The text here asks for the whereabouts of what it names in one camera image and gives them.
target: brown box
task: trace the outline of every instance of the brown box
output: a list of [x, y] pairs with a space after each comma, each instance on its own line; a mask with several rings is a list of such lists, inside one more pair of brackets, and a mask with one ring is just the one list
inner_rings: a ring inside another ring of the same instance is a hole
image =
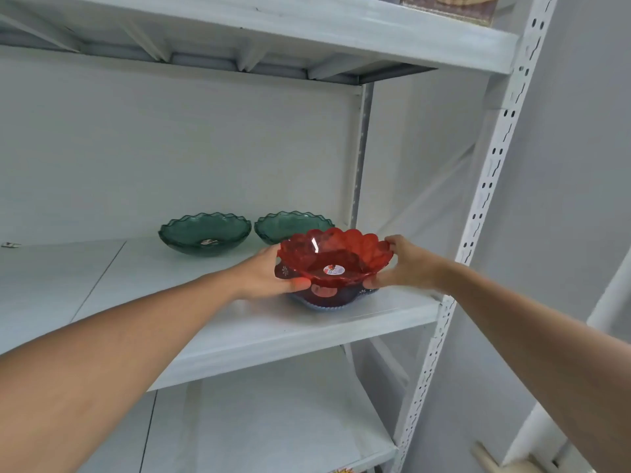
[[489, 26], [497, 0], [401, 0], [401, 4]]

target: forearm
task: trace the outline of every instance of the forearm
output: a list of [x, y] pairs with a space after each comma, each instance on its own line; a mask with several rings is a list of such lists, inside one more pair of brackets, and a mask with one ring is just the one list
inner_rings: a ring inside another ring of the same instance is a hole
[[449, 264], [453, 296], [599, 473], [628, 469], [631, 346]]
[[74, 471], [232, 297], [211, 274], [0, 356], [0, 470]]

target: person's left arm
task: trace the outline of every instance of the person's left arm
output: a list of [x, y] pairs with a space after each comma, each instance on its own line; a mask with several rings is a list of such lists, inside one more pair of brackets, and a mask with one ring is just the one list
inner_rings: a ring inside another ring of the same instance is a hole
[[75, 471], [226, 303], [298, 291], [278, 246], [43, 335], [0, 356], [0, 471]]

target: hand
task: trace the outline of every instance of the hand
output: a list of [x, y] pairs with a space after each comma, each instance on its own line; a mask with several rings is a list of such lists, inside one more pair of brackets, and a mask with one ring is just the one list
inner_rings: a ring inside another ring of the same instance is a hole
[[261, 249], [258, 254], [224, 270], [225, 276], [230, 280], [230, 285], [235, 289], [235, 298], [270, 297], [310, 288], [309, 279], [283, 280], [274, 275], [279, 247], [279, 245], [273, 245]]
[[390, 250], [397, 255], [398, 263], [394, 269], [366, 279], [364, 287], [412, 286], [440, 290], [440, 280], [454, 262], [415, 246], [403, 236], [388, 236], [386, 241], [390, 242]]

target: shelf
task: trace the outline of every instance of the shelf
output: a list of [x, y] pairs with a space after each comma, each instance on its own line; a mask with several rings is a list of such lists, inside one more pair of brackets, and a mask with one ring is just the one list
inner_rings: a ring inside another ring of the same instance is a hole
[[335, 347], [159, 390], [142, 473], [364, 471], [395, 452]]
[[122, 245], [0, 248], [0, 353], [69, 324]]
[[156, 392], [145, 394], [77, 473], [137, 473], [152, 419]]
[[517, 39], [379, 0], [0, 0], [0, 44], [344, 84], [508, 74]]
[[[125, 243], [76, 319], [225, 269], [254, 254], [252, 233], [231, 252], [202, 259], [175, 252], [160, 239]], [[316, 312], [284, 296], [225, 307], [184, 348], [151, 389], [279, 360], [434, 322], [438, 301], [391, 287], [336, 312]]]

